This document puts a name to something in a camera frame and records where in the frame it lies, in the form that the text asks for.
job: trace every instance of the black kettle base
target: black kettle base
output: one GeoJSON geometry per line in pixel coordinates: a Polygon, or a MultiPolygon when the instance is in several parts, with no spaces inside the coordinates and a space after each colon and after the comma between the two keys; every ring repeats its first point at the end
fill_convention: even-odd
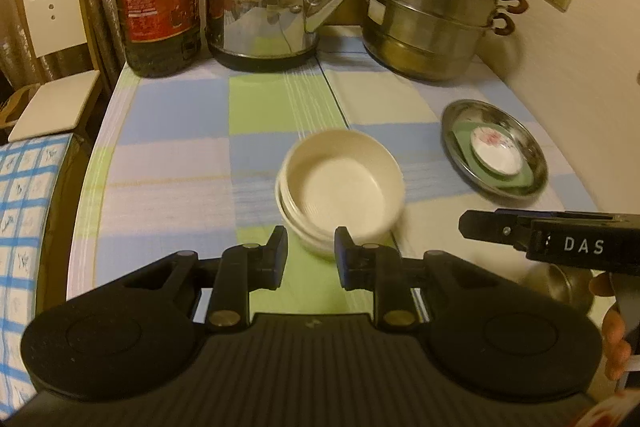
{"type": "Polygon", "coordinates": [[[241,57],[221,52],[219,49],[209,44],[209,51],[214,58],[224,67],[235,71],[246,71],[247,73],[275,73],[286,71],[302,66],[306,61],[316,54],[313,47],[303,54],[285,58],[251,58],[241,57]]]}

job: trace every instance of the chair seat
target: chair seat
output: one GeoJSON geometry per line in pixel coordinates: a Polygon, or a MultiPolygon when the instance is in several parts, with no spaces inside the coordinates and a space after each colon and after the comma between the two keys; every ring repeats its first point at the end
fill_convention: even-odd
{"type": "Polygon", "coordinates": [[[100,71],[83,71],[44,84],[18,118],[9,142],[75,129],[99,77],[100,71]]]}

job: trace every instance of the checkered tablecloth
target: checkered tablecloth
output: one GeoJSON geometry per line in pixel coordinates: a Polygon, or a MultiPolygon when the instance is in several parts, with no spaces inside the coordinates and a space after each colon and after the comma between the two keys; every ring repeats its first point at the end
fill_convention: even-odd
{"type": "Polygon", "coordinates": [[[36,312],[47,216],[71,143],[63,134],[0,147],[0,417],[34,393],[20,340],[36,312]]]}
{"type": "MultiPolygon", "coordinates": [[[[382,142],[402,168],[407,206],[394,239],[403,255],[448,250],[519,279],[524,256],[457,231],[464,210],[496,207],[460,177],[440,143],[442,110],[460,98],[493,103],[536,136],[550,183],[530,208],[595,210],[547,133],[478,59],[455,82],[414,82],[373,61],[353,30],[334,28],[317,58],[286,73],[239,73],[211,58],[161,79],[125,67],[82,190],[68,296],[176,250],[216,257],[231,245],[264,243],[280,224],[273,185],[287,150],[308,133],[345,126],[382,142]]],[[[370,309],[367,293],[344,292],[335,265],[289,237],[282,287],[254,292],[252,311],[370,309]]]]}

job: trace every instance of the screw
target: screw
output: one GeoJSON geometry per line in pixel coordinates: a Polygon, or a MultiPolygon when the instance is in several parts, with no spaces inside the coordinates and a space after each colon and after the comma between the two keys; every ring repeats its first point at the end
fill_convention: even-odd
{"type": "Polygon", "coordinates": [[[305,322],[305,326],[312,330],[316,326],[322,326],[322,321],[319,321],[318,319],[311,319],[309,322],[305,322]]]}
{"type": "Polygon", "coordinates": [[[233,310],[218,310],[209,315],[209,322],[219,328],[228,328],[240,322],[240,314],[233,310]]]}
{"type": "Polygon", "coordinates": [[[383,320],[389,326],[405,328],[415,322],[415,315],[407,310],[391,310],[383,315],[383,320]]]}

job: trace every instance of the table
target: table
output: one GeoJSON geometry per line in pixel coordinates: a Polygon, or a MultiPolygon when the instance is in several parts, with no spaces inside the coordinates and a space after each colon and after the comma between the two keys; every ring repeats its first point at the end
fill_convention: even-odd
{"type": "MultiPolygon", "coordinates": [[[[335,27],[327,29],[317,58],[285,73],[230,71],[212,58],[168,78],[140,78],[125,67],[84,182],[67,296],[176,250],[203,258],[238,243],[263,244],[281,222],[273,185],[287,150],[306,134],[333,127],[370,134],[398,160],[407,205],[388,240],[404,256],[447,250],[521,279],[530,267],[523,254],[458,233],[466,209],[497,206],[462,179],[442,149],[440,115],[460,98],[497,105],[542,146],[550,183],[528,208],[596,210],[549,135],[478,58],[454,82],[414,82],[369,57],[357,29],[335,27]]],[[[344,292],[335,265],[289,237],[282,287],[252,293],[252,312],[370,311],[369,293],[344,292]]],[[[200,306],[196,318],[203,311],[200,306]]],[[[600,306],[593,316],[602,313],[600,306]]]]}

